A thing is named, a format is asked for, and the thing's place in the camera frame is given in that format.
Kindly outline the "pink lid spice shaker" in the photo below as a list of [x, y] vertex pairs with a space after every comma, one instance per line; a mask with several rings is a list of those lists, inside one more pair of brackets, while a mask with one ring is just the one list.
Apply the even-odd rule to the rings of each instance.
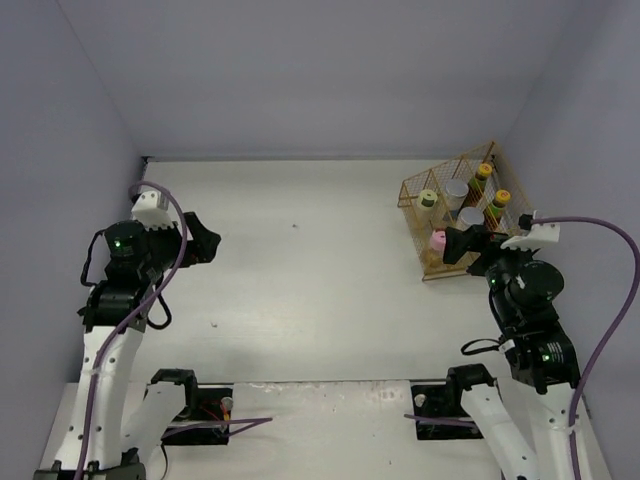
[[445, 247], [446, 232], [444, 230], [433, 231], [427, 249], [428, 265], [431, 268], [438, 268], [442, 264]]

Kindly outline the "silver lid jar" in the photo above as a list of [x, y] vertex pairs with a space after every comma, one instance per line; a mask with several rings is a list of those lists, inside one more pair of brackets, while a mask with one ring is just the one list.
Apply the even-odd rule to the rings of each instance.
[[469, 186], [463, 180], [452, 178], [443, 187], [444, 203], [452, 218], [456, 218], [469, 193]]
[[471, 227], [484, 225], [485, 217], [482, 210], [476, 207], [464, 207], [458, 213], [455, 228], [466, 231]]

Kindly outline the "yellow lid spice shaker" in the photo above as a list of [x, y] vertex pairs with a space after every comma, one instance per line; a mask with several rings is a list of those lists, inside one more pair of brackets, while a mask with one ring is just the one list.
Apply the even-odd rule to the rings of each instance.
[[431, 189], [423, 189], [415, 200], [417, 225], [421, 229], [430, 229], [431, 219], [438, 205], [438, 194]]

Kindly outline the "yellow cap sauce bottle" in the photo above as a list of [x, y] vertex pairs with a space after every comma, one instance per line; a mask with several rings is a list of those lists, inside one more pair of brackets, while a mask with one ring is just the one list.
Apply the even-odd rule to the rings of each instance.
[[499, 189], [495, 192], [493, 198], [487, 203], [484, 211], [484, 225], [493, 232], [502, 232], [502, 218], [506, 208], [511, 201], [511, 193], [505, 189]]
[[468, 193], [462, 204], [463, 208], [476, 207], [483, 198], [488, 180], [493, 173], [493, 167], [490, 163], [481, 163], [478, 165], [474, 176], [469, 180]]

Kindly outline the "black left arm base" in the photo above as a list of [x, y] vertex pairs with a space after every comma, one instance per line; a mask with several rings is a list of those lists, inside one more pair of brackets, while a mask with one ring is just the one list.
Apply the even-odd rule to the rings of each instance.
[[[231, 387], [200, 386], [193, 370], [160, 369], [147, 386], [169, 383], [182, 390], [182, 410], [176, 414], [166, 433], [196, 423], [225, 421], [231, 418], [231, 407], [223, 401], [232, 399]], [[229, 443], [228, 425], [211, 426], [176, 433], [161, 441], [161, 446], [226, 446]]]

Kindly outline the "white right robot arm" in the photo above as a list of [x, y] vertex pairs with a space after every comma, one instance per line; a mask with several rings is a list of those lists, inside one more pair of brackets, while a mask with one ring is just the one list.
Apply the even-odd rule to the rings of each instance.
[[533, 225], [516, 236], [483, 226], [445, 231], [445, 263], [455, 264], [469, 252], [477, 256], [467, 271], [488, 283], [488, 304], [500, 330], [493, 348], [504, 355], [518, 384], [534, 441], [527, 442], [482, 364], [450, 368], [442, 398], [449, 409], [472, 419], [506, 479], [571, 479], [584, 452], [571, 409], [578, 361], [553, 306], [564, 279], [535, 257], [559, 236], [554, 223]]

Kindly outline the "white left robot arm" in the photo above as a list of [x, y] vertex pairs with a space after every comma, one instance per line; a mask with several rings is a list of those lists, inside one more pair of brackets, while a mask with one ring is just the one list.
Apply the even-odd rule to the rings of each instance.
[[144, 479], [174, 418], [191, 418], [200, 395], [193, 371], [160, 369], [139, 407], [123, 416], [132, 365], [148, 313], [180, 268], [211, 262], [221, 242], [193, 212], [164, 226], [138, 219], [102, 232], [110, 259], [83, 318], [83, 363], [67, 431], [36, 479]]

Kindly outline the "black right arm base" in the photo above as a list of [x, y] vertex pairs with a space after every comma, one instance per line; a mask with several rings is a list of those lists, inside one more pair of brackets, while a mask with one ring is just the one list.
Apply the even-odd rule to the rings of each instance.
[[416, 437], [419, 441], [480, 440], [480, 430], [462, 408], [461, 397], [472, 386], [495, 386], [496, 380], [480, 363], [451, 367], [444, 380], [410, 385]]

